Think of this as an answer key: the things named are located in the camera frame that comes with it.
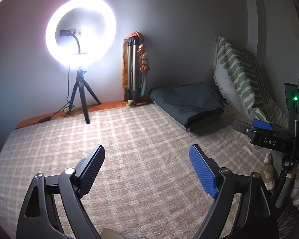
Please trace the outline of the green striped white pillow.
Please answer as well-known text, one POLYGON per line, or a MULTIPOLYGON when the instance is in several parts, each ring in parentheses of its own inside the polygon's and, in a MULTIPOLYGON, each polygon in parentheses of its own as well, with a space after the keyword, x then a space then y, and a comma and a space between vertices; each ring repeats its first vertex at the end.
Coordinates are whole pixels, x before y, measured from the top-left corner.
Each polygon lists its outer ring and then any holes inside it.
POLYGON ((246 118, 288 127, 288 116, 270 96, 254 54, 219 36, 214 81, 226 103, 246 118))

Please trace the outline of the dark green pants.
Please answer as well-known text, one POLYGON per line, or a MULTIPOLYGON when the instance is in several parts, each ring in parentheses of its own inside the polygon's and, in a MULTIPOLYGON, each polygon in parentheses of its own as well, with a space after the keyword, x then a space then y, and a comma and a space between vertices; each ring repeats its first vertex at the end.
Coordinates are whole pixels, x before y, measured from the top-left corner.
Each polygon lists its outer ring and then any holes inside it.
POLYGON ((205 83, 154 88, 150 99, 188 132, 196 132, 220 117, 225 105, 205 83))

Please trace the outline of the folded silver tripod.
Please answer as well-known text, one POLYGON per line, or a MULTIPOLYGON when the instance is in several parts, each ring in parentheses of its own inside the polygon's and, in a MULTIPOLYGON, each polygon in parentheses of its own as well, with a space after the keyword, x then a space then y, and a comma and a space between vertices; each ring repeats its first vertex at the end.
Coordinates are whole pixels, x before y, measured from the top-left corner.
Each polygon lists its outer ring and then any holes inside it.
POLYGON ((138 36, 130 37, 127 40, 127 85, 125 88, 125 98, 127 102, 131 101, 137 104, 140 96, 139 84, 139 61, 138 47, 140 38, 138 36))

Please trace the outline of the pink checked bed sheet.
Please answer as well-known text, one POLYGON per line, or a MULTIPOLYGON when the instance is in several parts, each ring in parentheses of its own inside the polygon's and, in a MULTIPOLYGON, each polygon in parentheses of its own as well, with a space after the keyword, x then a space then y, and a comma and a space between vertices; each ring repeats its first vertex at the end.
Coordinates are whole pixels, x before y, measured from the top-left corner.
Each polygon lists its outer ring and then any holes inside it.
POLYGON ((212 198, 188 151, 197 144, 235 174, 261 171, 269 150, 232 128, 244 120, 226 107, 197 133, 185 131, 157 105, 93 112, 14 130, 0 153, 0 224, 15 237, 19 212, 33 176, 58 175, 96 145, 105 160, 83 205, 98 230, 136 229, 148 238, 192 238, 212 198))

